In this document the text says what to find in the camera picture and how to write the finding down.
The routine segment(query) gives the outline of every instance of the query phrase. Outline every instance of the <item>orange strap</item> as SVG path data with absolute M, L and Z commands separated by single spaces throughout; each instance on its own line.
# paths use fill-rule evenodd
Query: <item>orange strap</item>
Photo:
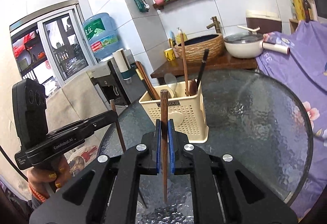
M 29 189 L 31 190 L 31 193 L 32 193 L 32 195 L 37 199 L 37 200 L 39 200 L 40 202 L 44 202 L 45 200 L 46 200 L 46 198 L 42 195 L 42 194 L 40 194 L 40 193 L 38 193 L 32 186 L 31 186 L 31 184 L 30 183 L 28 183 L 28 186 L 29 186 Z

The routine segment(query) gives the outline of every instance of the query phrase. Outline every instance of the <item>purple cloth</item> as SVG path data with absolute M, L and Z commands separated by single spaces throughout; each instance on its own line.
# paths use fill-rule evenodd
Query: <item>purple cloth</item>
M 284 83 L 299 97 L 313 128 L 309 176 L 291 206 L 302 218 L 327 184 L 327 24 L 300 22 L 292 35 L 272 32 L 264 38 L 268 43 L 289 46 L 291 54 L 264 50 L 256 58 L 259 69 Z

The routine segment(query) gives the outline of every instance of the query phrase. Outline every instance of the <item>brass faucet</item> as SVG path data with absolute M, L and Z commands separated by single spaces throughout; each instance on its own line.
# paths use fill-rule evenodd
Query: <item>brass faucet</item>
M 213 26 L 215 27 L 216 29 L 216 33 L 220 33 L 221 34 L 221 31 L 220 31 L 220 22 L 218 21 L 217 17 L 212 17 L 211 20 L 213 21 L 213 23 L 211 23 L 210 25 L 207 26 L 207 29 L 209 28 L 212 28 Z

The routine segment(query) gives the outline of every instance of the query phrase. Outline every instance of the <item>metal bolt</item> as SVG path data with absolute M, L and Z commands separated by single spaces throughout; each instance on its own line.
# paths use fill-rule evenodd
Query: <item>metal bolt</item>
M 223 155 L 223 160 L 226 162 L 230 162 L 233 160 L 233 156 L 230 154 L 225 154 L 225 155 Z
M 138 144 L 138 145 L 136 146 L 136 149 L 137 149 L 138 151 L 143 151 L 143 150 L 146 150 L 146 149 L 147 149 L 147 146 L 146 146 L 145 144 Z
M 100 163 L 106 162 L 107 160 L 108 160 L 108 156 L 106 156 L 106 155 L 98 156 L 98 161 Z
M 194 145 L 192 145 L 192 144 L 186 144 L 186 145 L 184 146 L 184 149 L 185 149 L 186 151 L 192 151 L 192 150 L 194 149 Z

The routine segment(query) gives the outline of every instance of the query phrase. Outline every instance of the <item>wooden countertop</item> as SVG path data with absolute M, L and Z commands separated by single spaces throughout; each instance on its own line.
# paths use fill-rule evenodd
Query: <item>wooden countertop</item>
M 188 74 L 195 74 L 200 70 L 201 63 L 188 63 Z M 227 51 L 224 55 L 214 58 L 209 61 L 205 67 L 205 70 L 215 69 L 256 69 L 257 62 L 253 59 L 238 59 L 232 57 Z M 184 75 L 183 60 L 175 59 L 173 61 L 167 61 L 160 66 L 156 71 L 151 74 L 151 78 L 163 78 L 165 74 L 171 73 L 173 75 Z

